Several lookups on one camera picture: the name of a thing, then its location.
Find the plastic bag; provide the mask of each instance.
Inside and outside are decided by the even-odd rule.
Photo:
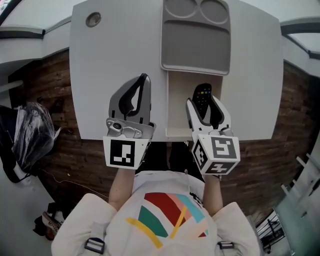
[[[36,102],[18,107],[12,151],[24,172],[48,154],[60,129],[55,132],[48,110]]]

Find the backpack strap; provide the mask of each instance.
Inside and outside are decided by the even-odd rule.
[[[84,252],[81,256],[99,256],[105,251],[105,236],[107,224],[93,222],[90,238],[84,244]]]
[[[220,247],[220,250],[234,249],[235,248],[235,245],[234,245],[233,242],[226,242],[226,241],[218,242],[218,246]]]

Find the floor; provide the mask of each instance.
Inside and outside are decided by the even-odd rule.
[[[56,99],[63,98],[63,112],[53,113],[52,120],[55,125],[74,130],[74,134],[66,129],[61,132],[56,151],[41,160],[48,165],[45,170],[57,181],[69,180],[108,196],[116,170],[106,167],[102,141],[80,138],[69,51],[31,62],[10,77],[11,81],[18,79],[24,81],[24,86],[10,90],[13,107],[43,97],[43,105],[49,108]],[[236,201],[246,215],[252,215],[256,225],[284,196],[281,184],[288,185],[301,169],[296,156],[304,159],[318,135],[319,127],[313,118],[317,100],[313,98],[315,93],[310,93],[314,89],[311,81],[314,79],[309,75],[284,64],[282,97],[272,139],[242,141],[241,162],[221,181],[224,204]],[[58,183],[48,173],[42,171],[38,176],[56,202],[73,206],[91,192],[74,183]]]

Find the strap buckle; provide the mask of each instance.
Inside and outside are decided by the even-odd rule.
[[[217,244],[219,245],[220,250],[235,248],[235,245],[233,242],[220,241]]]
[[[84,244],[84,248],[95,252],[97,254],[103,254],[105,250],[105,242],[97,237],[90,237]]]

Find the remote control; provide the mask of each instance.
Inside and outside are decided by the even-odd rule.
[[[195,107],[198,110],[200,117],[202,119],[204,119],[206,116],[210,97],[211,97],[211,84],[202,83],[195,88],[192,101],[194,102]]]

